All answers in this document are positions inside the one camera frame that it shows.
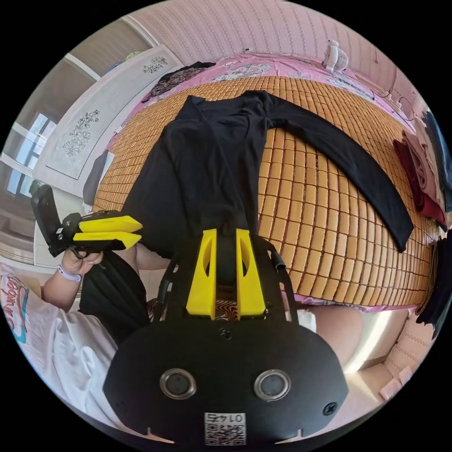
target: screw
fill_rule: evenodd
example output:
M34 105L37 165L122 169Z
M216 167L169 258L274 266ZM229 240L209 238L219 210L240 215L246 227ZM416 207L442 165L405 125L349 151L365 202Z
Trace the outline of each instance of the screw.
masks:
M220 328L220 335L225 340L230 340L232 337L231 332L227 328Z
M336 402L331 402L330 404L326 405L323 409L323 415L324 416L331 416L338 408L338 404Z
M127 411L126 405L124 402L116 402L116 409L122 413L125 413Z

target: label sticker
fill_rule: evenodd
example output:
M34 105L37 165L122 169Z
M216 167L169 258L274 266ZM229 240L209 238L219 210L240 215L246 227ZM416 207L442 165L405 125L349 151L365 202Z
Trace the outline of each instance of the label sticker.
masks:
M204 413L207 446L244 446L245 413Z

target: purple wristband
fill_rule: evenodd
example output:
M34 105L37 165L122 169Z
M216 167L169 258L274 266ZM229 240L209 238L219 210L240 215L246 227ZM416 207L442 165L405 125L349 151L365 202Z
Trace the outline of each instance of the purple wristband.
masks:
M67 273L66 270L61 266L61 264L56 269L69 281L75 281L76 283L79 283L81 281L81 276L79 274Z

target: cable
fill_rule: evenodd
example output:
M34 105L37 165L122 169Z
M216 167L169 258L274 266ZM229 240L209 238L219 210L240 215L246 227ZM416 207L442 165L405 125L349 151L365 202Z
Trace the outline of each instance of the cable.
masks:
M388 97L391 94L391 90L388 91L388 93L385 96L380 96L380 94L376 93L372 88L369 87L369 89L372 91L373 94L373 99L375 100L375 96L379 97L380 99L384 99L386 97Z
M405 96L401 96L401 97L400 97L399 103L400 103L400 101L401 101L402 99L405 99L405 100L408 102L408 105L409 105L410 108L411 108L411 112L413 113L413 117L412 117L411 119L403 118L403 117L401 116L401 114L400 114L397 110L396 110L395 112L396 112L402 119L404 119L405 121L411 122L411 121L414 120L414 116L415 116L415 114L414 114L414 108L413 108L413 106L411 105L411 102L410 102Z

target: black shirt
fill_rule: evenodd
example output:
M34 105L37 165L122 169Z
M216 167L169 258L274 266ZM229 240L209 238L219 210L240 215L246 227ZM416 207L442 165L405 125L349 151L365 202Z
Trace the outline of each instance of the black shirt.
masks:
M165 258L205 229L257 232L258 176L266 132L282 128L333 161L372 204L399 251L413 223L392 181L357 142L302 107L265 91L207 101L189 96L150 151L123 206L142 243Z

